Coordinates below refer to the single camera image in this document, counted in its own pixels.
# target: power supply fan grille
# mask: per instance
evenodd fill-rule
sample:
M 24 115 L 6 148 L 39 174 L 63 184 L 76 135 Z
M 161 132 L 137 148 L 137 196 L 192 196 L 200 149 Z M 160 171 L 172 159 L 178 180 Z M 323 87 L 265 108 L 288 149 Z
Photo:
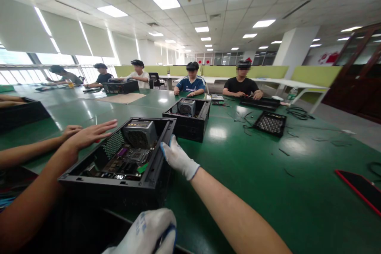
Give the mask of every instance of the power supply fan grille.
M 179 109 L 180 109 L 181 114 L 184 114 L 184 113 L 190 114 L 191 113 L 191 107 L 189 105 L 180 104 Z
M 103 150 L 106 153 L 107 158 L 110 160 L 115 155 L 115 153 L 122 147 L 124 144 L 124 138 L 122 131 L 118 131 L 112 137 L 107 140 L 107 143 L 103 145 Z
M 135 148 L 148 149 L 148 141 L 146 133 L 142 131 L 129 131 L 128 140 Z

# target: plastic bottle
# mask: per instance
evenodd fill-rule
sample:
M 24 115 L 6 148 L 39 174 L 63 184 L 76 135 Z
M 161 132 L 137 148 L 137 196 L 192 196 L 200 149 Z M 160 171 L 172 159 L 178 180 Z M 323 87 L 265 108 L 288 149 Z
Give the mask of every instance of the plastic bottle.
M 67 85 L 69 86 L 69 88 L 74 88 L 74 84 L 70 79 L 67 79 L 66 82 L 67 82 Z
M 290 90 L 286 99 L 286 103 L 291 104 L 297 95 L 298 95 L 298 87 L 294 87 L 293 89 Z

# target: floor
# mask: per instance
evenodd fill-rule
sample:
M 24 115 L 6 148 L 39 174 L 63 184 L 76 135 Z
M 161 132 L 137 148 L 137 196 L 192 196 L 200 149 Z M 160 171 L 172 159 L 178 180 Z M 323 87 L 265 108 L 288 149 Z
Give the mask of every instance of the floor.
M 215 84 L 208 84 L 209 92 L 221 93 L 223 86 L 223 81 Z M 265 96 L 275 95 L 276 92 L 275 89 L 265 85 L 262 87 L 262 91 L 265 93 Z M 312 104 L 303 100 L 297 101 L 296 106 L 302 107 L 307 111 L 312 108 Z M 341 111 L 339 109 L 325 104 L 320 104 L 314 112 L 314 115 L 331 123 L 332 125 L 336 126 L 337 128 L 340 128 L 341 130 L 350 130 L 354 132 L 355 134 L 351 135 L 353 138 L 381 152 L 380 124 Z

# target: gloved hand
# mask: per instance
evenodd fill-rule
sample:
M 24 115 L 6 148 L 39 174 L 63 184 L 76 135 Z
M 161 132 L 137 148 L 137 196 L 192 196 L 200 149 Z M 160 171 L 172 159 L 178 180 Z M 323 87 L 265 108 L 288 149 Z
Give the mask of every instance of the gloved hand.
M 172 135 L 169 146 L 162 142 L 160 147 L 165 159 L 172 168 L 180 171 L 188 181 L 193 179 L 200 165 L 188 157 L 183 148 L 177 143 L 175 135 Z
M 175 240 L 176 218 L 172 210 L 149 210 L 139 214 L 118 246 L 103 254 L 172 254 Z

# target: green tabletop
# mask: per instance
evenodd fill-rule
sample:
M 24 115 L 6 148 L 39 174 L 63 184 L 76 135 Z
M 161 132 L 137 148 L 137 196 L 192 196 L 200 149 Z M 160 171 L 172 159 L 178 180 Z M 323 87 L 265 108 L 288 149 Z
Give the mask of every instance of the green tabletop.
M 145 97 L 122 105 L 91 100 L 104 94 L 84 95 L 80 88 L 36 96 L 27 89 L 16 89 L 23 96 L 41 100 L 52 119 L 1 135 L 1 149 L 58 136 L 66 124 L 95 124 L 95 115 L 98 123 L 116 118 L 119 126 L 130 117 L 161 117 L 180 98 L 170 91 L 146 89 L 140 90 Z M 366 164 L 381 162 L 379 152 L 319 118 L 303 121 L 289 115 L 281 139 L 254 129 L 246 134 L 243 126 L 249 124 L 243 116 L 252 112 L 246 118 L 253 123 L 262 111 L 240 106 L 238 99 L 226 103 L 230 106 L 211 106 L 203 143 L 179 139 L 191 158 L 257 210 L 294 253 L 379 253 L 379 217 L 334 173 L 343 169 L 374 180 Z M 286 115 L 283 107 L 276 112 Z M 348 146 L 335 146 L 332 141 Z M 83 150 L 79 159 L 95 146 Z M 50 156 L 25 167 L 39 173 Z M 190 184 L 178 173 L 174 173 L 165 205 L 177 219 L 178 245 L 196 253 L 233 252 Z M 118 214 L 130 220 L 137 216 Z

